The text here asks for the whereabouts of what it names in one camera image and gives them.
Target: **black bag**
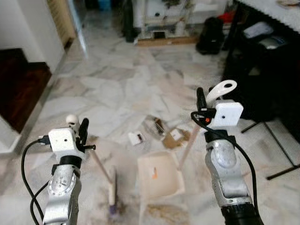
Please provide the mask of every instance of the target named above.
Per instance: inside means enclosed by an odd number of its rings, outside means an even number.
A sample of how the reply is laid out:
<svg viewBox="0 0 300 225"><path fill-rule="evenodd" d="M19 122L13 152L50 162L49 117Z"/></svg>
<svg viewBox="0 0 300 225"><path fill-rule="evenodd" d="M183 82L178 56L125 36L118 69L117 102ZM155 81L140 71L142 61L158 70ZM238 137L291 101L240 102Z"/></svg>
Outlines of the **black bag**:
<svg viewBox="0 0 300 225"><path fill-rule="evenodd" d="M218 54L224 41L223 21L211 17L204 23L203 31L200 35L196 49L199 53Z"/></svg>

